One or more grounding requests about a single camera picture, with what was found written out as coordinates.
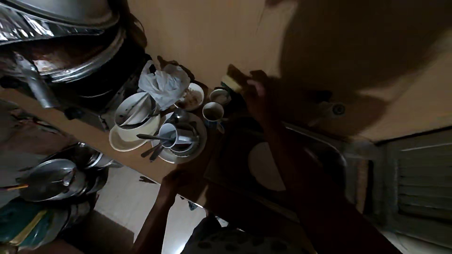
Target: beige wall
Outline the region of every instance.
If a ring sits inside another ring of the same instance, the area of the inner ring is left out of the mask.
[[[452,125],[447,1],[128,0],[146,52],[176,60],[213,88],[234,64],[279,78],[282,117],[318,117],[310,90],[346,115],[316,128],[373,141]]]

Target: sponge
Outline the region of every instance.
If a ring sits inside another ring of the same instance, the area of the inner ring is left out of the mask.
[[[233,78],[231,78],[230,76],[228,76],[228,75],[224,75],[222,78],[221,78],[221,81],[223,82],[223,83],[225,83],[225,85],[227,85],[229,88],[231,88],[234,92],[236,92],[236,93],[240,93],[241,91],[242,91],[242,86],[241,85],[239,85],[239,83],[237,83],[237,81],[235,81]]]

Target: louvered door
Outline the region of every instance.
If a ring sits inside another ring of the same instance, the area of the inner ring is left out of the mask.
[[[452,248],[452,131],[385,145],[388,224]]]

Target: kitchen counter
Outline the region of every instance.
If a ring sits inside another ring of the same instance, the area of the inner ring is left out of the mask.
[[[215,150],[215,144],[221,138],[217,131],[208,130],[208,140],[204,151],[199,157],[188,163],[174,165],[160,158],[150,163],[149,158],[141,158],[140,156],[142,152],[151,147],[150,144],[145,144],[129,152],[115,151],[108,141],[108,132],[103,132],[77,119],[67,120],[62,112],[52,108],[43,109],[35,99],[14,89],[0,91],[0,99],[18,104],[28,113],[63,132],[73,135],[77,140],[92,146],[155,182],[161,183],[163,177],[170,171],[176,168],[184,168],[192,172],[195,179],[192,184],[185,186],[180,191],[181,196],[205,207],[224,220],[253,235],[280,237],[305,248],[311,253],[314,252],[310,241],[299,224],[269,210],[254,200],[204,179],[204,170],[212,152]],[[193,113],[199,116],[201,109],[200,107]]]

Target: cup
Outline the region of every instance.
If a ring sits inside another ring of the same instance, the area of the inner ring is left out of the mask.
[[[178,129],[174,124],[168,122],[160,127],[158,136],[174,138],[173,142],[161,141],[162,146],[165,148],[171,148],[178,144],[191,144],[196,141],[196,137],[192,131]]]
[[[209,99],[212,102],[217,102],[222,106],[226,106],[231,101],[231,96],[228,91],[224,89],[215,89],[210,93]]]
[[[209,102],[202,108],[202,116],[204,117],[204,124],[208,128],[216,128],[219,132],[225,133],[222,121],[227,121],[223,118],[225,110],[223,106],[217,102]]]

